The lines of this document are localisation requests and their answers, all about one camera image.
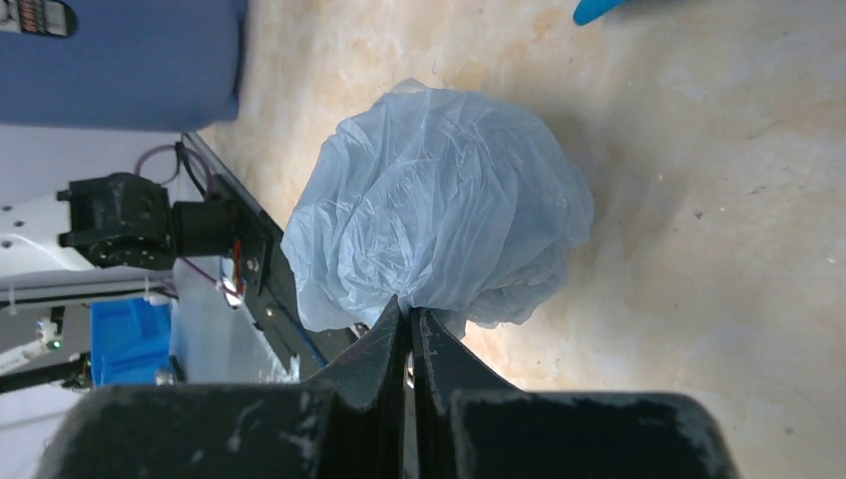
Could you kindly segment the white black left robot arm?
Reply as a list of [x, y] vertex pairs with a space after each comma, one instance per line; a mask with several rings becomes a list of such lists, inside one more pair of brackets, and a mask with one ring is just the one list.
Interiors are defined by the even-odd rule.
[[53, 195], [1, 208], [1, 277], [118, 266], [171, 269], [180, 258], [225, 255], [237, 211], [222, 178], [200, 201], [130, 173], [75, 181]]

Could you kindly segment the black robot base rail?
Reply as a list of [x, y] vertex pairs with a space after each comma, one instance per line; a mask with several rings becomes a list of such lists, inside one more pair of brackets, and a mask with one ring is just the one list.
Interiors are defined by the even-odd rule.
[[270, 356], [306, 379], [358, 340], [353, 328], [313, 332], [298, 315], [293, 274], [280, 244], [282, 228], [222, 163], [197, 133], [185, 133], [186, 148], [207, 161], [216, 197], [235, 210], [234, 242], [229, 258], [238, 267], [247, 316], [265, 340]]

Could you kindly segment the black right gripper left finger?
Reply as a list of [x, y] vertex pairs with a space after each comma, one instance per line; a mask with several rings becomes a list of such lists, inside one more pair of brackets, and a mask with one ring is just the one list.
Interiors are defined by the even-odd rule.
[[403, 476], [407, 322], [393, 296], [372, 328], [305, 382], [327, 390], [315, 478]]

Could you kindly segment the blue plastic trash bin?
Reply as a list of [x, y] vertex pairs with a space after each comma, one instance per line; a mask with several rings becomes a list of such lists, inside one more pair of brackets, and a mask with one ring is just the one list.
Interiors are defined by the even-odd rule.
[[5, 1], [5, 125], [184, 132], [233, 120], [244, 1]]

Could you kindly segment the blue plastic box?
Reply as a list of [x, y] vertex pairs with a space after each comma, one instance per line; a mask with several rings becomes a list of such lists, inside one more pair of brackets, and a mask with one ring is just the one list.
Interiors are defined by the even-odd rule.
[[171, 309], [142, 298], [90, 308], [91, 373], [96, 386], [153, 384], [169, 361]]

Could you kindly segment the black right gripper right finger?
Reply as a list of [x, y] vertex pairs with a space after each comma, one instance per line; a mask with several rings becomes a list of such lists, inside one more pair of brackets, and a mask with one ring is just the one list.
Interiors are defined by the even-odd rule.
[[460, 469], [473, 442], [457, 400], [469, 393], [511, 392], [517, 387], [468, 349], [434, 310], [412, 310], [410, 325], [420, 476], [472, 478]]

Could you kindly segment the light blue plastic trash bag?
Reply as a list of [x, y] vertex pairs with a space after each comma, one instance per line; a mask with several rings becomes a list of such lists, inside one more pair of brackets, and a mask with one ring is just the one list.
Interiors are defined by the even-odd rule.
[[407, 80], [322, 144], [280, 247], [309, 330], [373, 324], [397, 299], [462, 333], [521, 323], [561, 290], [594, 215], [536, 114]]

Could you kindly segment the blue t-shirt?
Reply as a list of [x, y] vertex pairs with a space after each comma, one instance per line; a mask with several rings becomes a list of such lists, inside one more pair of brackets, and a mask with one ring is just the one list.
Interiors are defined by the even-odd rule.
[[580, 0], [573, 12], [573, 21], [586, 26], [608, 14], [627, 0]]

